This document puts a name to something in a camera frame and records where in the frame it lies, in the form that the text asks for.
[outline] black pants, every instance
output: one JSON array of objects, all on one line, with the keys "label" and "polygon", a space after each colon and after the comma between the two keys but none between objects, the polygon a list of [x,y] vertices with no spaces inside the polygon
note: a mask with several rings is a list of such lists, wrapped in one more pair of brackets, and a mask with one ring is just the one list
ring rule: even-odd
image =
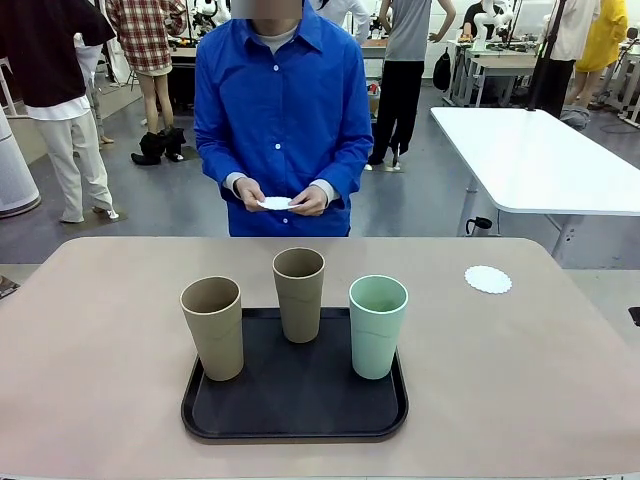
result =
[{"label": "black pants", "polygon": [[423,72],[424,62],[384,63],[378,123],[370,163],[382,162],[389,146],[394,150],[400,147],[400,154],[409,150]]},{"label": "black pants", "polygon": [[538,82],[542,82],[536,108],[544,110],[556,118],[560,118],[564,99],[567,95],[567,87],[569,86],[571,74],[573,73],[574,63],[573,60],[566,62],[549,60],[549,66],[547,67],[545,76],[544,78],[540,78],[542,62],[538,61],[536,69],[533,72],[531,88],[529,89],[530,93],[533,94]]}]

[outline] plaid shirt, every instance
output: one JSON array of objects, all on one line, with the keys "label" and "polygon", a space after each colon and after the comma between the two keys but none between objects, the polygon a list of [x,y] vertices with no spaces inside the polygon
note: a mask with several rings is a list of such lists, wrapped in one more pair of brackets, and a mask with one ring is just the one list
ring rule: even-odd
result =
[{"label": "plaid shirt", "polygon": [[131,68],[152,72],[171,66],[167,32],[180,35],[187,27],[182,0],[107,0],[107,16],[118,34]]}]

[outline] black tray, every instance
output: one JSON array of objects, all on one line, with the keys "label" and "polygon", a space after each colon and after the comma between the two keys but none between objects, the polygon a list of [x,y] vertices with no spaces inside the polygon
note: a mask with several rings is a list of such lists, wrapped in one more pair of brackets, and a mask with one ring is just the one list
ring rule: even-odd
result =
[{"label": "black tray", "polygon": [[323,308],[313,342],[289,342],[278,309],[243,310],[244,369],[228,382],[200,360],[182,402],[188,431],[208,440],[382,441],[409,409],[398,354],[391,373],[365,380],[351,367],[349,309]]}]

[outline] white pants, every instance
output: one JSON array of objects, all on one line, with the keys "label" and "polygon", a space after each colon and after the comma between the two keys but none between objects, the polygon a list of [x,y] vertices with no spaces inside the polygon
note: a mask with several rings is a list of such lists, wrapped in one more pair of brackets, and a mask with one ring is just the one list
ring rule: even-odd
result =
[{"label": "white pants", "polygon": [[[61,220],[82,222],[82,179],[89,184],[93,205],[112,210],[113,200],[107,186],[98,146],[96,124],[91,111],[71,120],[35,120],[36,127],[47,145],[49,158],[64,194],[65,209]],[[74,162],[73,152],[80,156],[80,169]]]}]

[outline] hand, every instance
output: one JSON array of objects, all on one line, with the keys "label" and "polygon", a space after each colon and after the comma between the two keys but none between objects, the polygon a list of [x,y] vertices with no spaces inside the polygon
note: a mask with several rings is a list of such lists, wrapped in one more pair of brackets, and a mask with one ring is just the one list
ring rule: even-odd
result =
[{"label": "hand", "polygon": [[237,190],[249,212],[264,212],[265,209],[258,205],[258,202],[264,202],[264,193],[253,178],[239,178],[233,184],[233,188]]},{"label": "hand", "polygon": [[319,217],[327,208],[329,199],[320,187],[311,185],[300,195],[291,200],[289,205],[296,205],[291,211],[304,217]]}]

